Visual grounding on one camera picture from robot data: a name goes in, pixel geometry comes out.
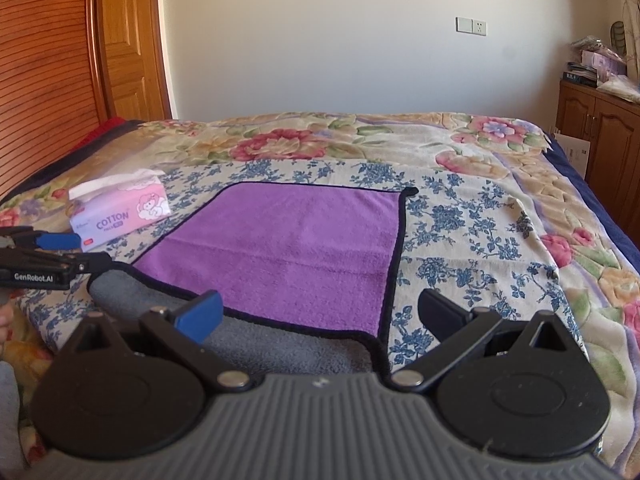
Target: gray ribbed surface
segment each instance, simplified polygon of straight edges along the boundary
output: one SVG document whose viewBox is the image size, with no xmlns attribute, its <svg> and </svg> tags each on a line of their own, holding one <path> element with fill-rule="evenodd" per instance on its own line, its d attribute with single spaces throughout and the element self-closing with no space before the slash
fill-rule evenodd
<svg viewBox="0 0 640 480">
<path fill-rule="evenodd" d="M 373 374 L 270 375 L 221 396 L 202 423 L 161 452 L 89 462 L 54 451 L 28 480 L 613 480 L 591 456 L 515 465 L 464 446 L 425 400 Z"/>
</svg>

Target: red fabric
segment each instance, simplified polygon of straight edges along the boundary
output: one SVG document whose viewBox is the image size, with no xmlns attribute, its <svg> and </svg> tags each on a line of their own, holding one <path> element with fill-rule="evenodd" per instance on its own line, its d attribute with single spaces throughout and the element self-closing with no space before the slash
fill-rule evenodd
<svg viewBox="0 0 640 480">
<path fill-rule="evenodd" d="M 78 148 L 82 148 L 83 146 L 86 146 L 89 142 L 92 142 L 93 140 L 97 139 L 98 137 L 103 136 L 105 133 L 110 131 L 112 128 L 115 128 L 116 126 L 120 126 L 121 124 L 124 124 L 126 122 L 127 121 L 124 120 L 122 117 L 112 117 L 111 119 L 103 122 L 100 126 L 98 126 L 92 132 L 89 132 L 88 134 L 86 134 L 84 139 L 82 139 L 80 142 L 78 142 L 71 149 L 71 151 L 74 152 Z"/>
</svg>

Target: door frame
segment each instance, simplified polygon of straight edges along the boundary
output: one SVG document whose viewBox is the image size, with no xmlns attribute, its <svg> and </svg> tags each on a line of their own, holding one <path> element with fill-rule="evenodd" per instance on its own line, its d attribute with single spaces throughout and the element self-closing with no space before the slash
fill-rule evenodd
<svg viewBox="0 0 640 480">
<path fill-rule="evenodd" d="M 158 70 L 158 82 L 160 85 L 160 97 L 162 100 L 162 114 L 165 119 L 170 119 L 172 114 L 169 92 L 166 85 L 166 74 L 164 73 L 164 59 L 162 58 L 160 9 L 158 0 L 150 0 L 150 3 L 151 29 L 154 40 L 156 70 Z M 86 34 L 98 118 L 100 122 L 104 122 L 111 117 L 115 117 L 116 110 L 115 104 L 113 103 L 113 93 L 111 92 L 111 82 L 107 68 L 104 27 L 102 26 L 102 0 L 86 0 Z"/>
</svg>

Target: white tissue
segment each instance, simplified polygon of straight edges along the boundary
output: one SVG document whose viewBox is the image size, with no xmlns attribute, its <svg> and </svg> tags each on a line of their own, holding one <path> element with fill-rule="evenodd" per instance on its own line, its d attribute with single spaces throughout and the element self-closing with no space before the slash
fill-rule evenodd
<svg viewBox="0 0 640 480">
<path fill-rule="evenodd" d="M 133 189 L 143 189 L 150 184 L 159 184 L 158 175 L 164 175 L 160 170 L 137 170 L 134 173 L 120 173 L 111 176 L 104 176 L 83 182 L 69 189 L 69 200 L 81 200 L 87 202 L 111 189 L 129 191 Z"/>
</svg>

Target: purple towel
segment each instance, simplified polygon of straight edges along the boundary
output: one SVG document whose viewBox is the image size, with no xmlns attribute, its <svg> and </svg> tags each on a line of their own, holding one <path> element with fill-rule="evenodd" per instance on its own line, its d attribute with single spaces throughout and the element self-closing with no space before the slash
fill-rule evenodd
<svg viewBox="0 0 640 480">
<path fill-rule="evenodd" d="M 245 182 L 220 192 L 134 266 L 198 294 L 214 288 L 226 307 L 252 316 L 379 336 L 388 331 L 388 317 L 380 323 L 391 308 L 394 291 L 387 302 L 385 291 L 390 267 L 395 283 L 399 236 L 402 192 Z"/>
</svg>

